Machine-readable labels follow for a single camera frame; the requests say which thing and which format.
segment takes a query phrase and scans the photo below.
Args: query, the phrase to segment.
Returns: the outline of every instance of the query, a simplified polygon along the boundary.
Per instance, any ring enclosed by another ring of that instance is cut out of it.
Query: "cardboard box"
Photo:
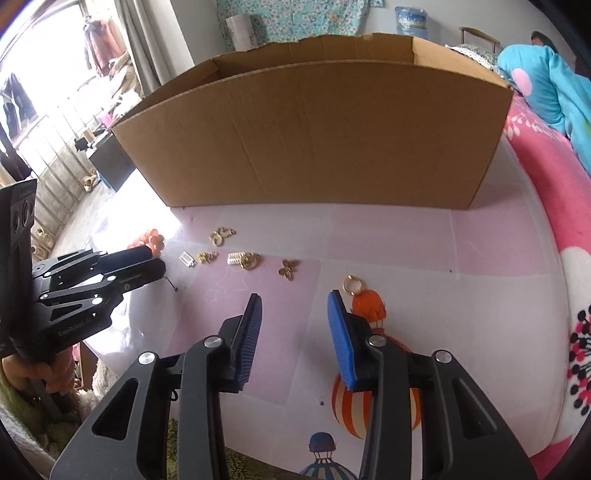
[[[203,62],[113,131],[169,206],[467,208],[512,90],[420,38],[325,35]]]

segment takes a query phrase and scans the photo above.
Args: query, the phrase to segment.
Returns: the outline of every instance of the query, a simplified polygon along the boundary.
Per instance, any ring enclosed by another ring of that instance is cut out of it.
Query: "window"
[[[48,15],[29,28],[2,63],[15,73],[42,115],[95,76],[85,59],[84,18],[78,4]]]

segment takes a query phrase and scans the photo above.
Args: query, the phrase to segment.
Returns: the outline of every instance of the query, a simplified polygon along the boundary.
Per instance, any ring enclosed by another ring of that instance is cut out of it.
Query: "floral fabric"
[[[384,0],[217,0],[217,18],[229,51],[234,50],[226,19],[249,13],[259,45],[318,35],[356,35],[369,7]]]
[[[544,205],[569,298],[564,403],[551,443],[531,458],[538,479],[543,479],[565,454],[591,408],[591,179],[568,139],[543,122],[517,93],[503,133]]]

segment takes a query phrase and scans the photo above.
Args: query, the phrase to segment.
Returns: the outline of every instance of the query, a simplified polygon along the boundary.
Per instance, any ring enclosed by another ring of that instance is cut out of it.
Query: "cartoon print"
[[[570,394],[575,395],[573,406],[580,409],[581,415],[589,412],[591,404],[591,326],[589,317],[591,306],[588,312],[581,310],[577,315],[577,325],[570,335],[569,371],[567,377],[571,380],[574,377],[575,383],[570,387]]]
[[[373,333],[384,335],[395,342],[405,351],[410,352],[405,345],[386,335],[384,319],[386,307],[376,291],[364,290],[353,297],[351,313],[365,318],[372,327]],[[336,375],[332,389],[332,409],[336,420],[351,435],[364,439],[369,424],[369,408],[371,406],[371,392],[351,392],[345,386],[340,374]],[[421,422],[421,407],[418,389],[410,389],[411,418],[413,430]]]
[[[324,480],[357,480],[351,470],[332,459],[332,453],[336,450],[336,445],[330,433],[315,433],[310,438],[308,447],[316,460],[304,468],[300,475]]]

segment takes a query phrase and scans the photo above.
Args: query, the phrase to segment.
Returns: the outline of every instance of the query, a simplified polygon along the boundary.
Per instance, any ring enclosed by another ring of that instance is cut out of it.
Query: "fuzzy green cloth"
[[[62,452],[80,426],[80,419],[75,413],[65,416],[58,423],[51,422],[41,404],[27,402],[14,390],[1,363],[0,393],[8,402],[8,410],[29,429],[46,451]],[[177,425],[176,420],[168,422],[167,480],[177,480]],[[232,480],[291,480],[300,477],[230,449],[226,449],[226,456]]]

